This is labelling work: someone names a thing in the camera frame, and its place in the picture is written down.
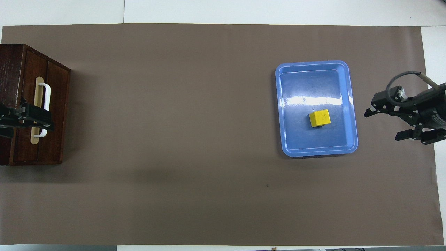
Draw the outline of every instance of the cable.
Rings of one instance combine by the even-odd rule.
[[[404,76],[404,75],[409,75],[409,74],[415,74],[415,75],[417,75],[418,77],[420,77],[423,81],[425,81],[426,83],[428,83],[429,85],[432,86],[432,83],[433,83],[433,85],[437,86],[437,88],[435,88],[432,92],[429,92],[429,93],[425,94],[425,95],[422,97],[422,99],[409,100],[409,101],[406,101],[406,102],[397,102],[397,101],[393,100],[393,99],[390,97],[390,86],[391,86],[391,85],[393,84],[393,82],[395,82],[395,80],[397,80],[398,78],[400,78],[400,77],[402,77],[402,76]],[[386,99],[387,99],[387,101],[388,101],[390,104],[395,105],[395,106],[400,106],[400,107],[407,107],[407,106],[412,106],[412,105],[416,105],[416,104],[422,103],[422,102],[424,102],[424,101],[427,101],[427,100],[429,100],[429,99],[435,97],[436,95],[438,95],[441,91],[442,91],[442,89],[438,88],[438,85],[437,85],[437,84],[435,84],[433,81],[431,81],[427,76],[425,76],[425,75],[422,74],[421,72],[419,72],[419,71],[405,71],[405,72],[403,72],[403,73],[400,73],[400,74],[394,76],[394,77],[390,80],[390,82],[387,84],[386,91],[385,91],[385,95],[386,95]]]
[[[346,249],[345,248],[335,248],[335,249],[332,249],[332,250],[330,250],[330,251],[335,251],[335,250],[341,250],[341,251],[346,251]],[[359,250],[359,251],[365,251],[365,248],[357,248],[357,247],[355,247],[355,249],[357,249],[357,250]]]

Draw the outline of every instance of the tray rim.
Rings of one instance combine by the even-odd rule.
[[[285,126],[284,126],[284,110],[282,104],[282,89],[281,89],[281,69],[285,67],[295,67],[295,66],[308,66],[308,65],[322,65],[322,64],[340,64],[342,67],[344,67],[345,72],[345,81],[347,84],[347,94],[349,99],[351,100],[349,102],[348,109],[351,114],[351,120],[352,120],[352,138],[353,138],[353,146],[351,148],[343,148],[340,150],[324,150],[324,151],[312,151],[312,152],[302,152],[302,151],[290,151],[286,147],[286,139],[285,139]],[[280,124],[280,134],[281,134],[281,145],[283,152],[289,156],[289,157],[307,157],[307,156],[321,156],[321,155],[343,155],[343,154],[349,154],[356,149],[358,149],[358,131],[357,131],[357,125],[356,125],[356,116],[355,116],[355,108],[353,104],[353,91],[351,88],[351,79],[350,79],[350,69],[348,65],[342,61],[342,60],[327,60],[327,61],[310,61],[310,62],[296,62],[296,63],[283,63],[279,65],[276,68],[276,90],[277,90],[277,105],[278,105],[278,112],[279,112],[279,124]]]

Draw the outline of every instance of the white table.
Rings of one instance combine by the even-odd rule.
[[[427,75],[438,84],[446,81],[446,3],[440,0],[0,0],[0,30],[4,25],[109,23],[422,26]],[[446,216],[445,151],[446,141],[435,144],[442,217]],[[445,221],[443,234],[446,239]],[[324,247],[278,247],[307,248]],[[118,249],[226,251],[271,247],[120,246]]]

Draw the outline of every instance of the black cable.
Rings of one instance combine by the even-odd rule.
[[[330,251],[335,251],[335,250],[341,250],[341,251],[346,251],[345,250],[345,248],[335,248],[335,249],[332,249],[332,250],[330,250]],[[355,247],[355,249],[357,249],[357,250],[359,250],[359,251],[365,251],[365,248],[357,248],[357,247]]]
[[[394,77],[390,80],[390,82],[387,84],[386,91],[385,91],[385,95],[386,95],[386,99],[387,99],[387,101],[388,101],[390,104],[395,105],[395,106],[400,106],[400,107],[412,106],[412,105],[416,105],[416,104],[418,104],[418,103],[422,103],[422,102],[424,102],[424,101],[427,101],[427,100],[429,100],[429,99],[435,97],[436,95],[438,95],[438,94],[440,93],[439,91],[432,91],[432,92],[427,93],[426,95],[424,95],[424,97],[423,97],[421,100],[420,100],[420,99],[417,99],[417,100],[409,100],[409,101],[406,101],[406,102],[397,102],[397,101],[393,100],[393,99],[390,97],[390,86],[391,86],[391,85],[393,84],[393,82],[395,82],[395,80],[397,80],[398,78],[400,78],[400,77],[402,77],[402,76],[404,76],[404,75],[409,75],[409,74],[415,74],[415,75],[418,76],[418,75],[421,74],[421,72],[419,72],[419,71],[405,71],[405,72],[403,72],[403,73],[400,73],[400,74],[394,76]]]

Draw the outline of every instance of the yellow cube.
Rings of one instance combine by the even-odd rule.
[[[328,110],[320,110],[310,113],[310,121],[312,127],[323,126],[331,123]]]

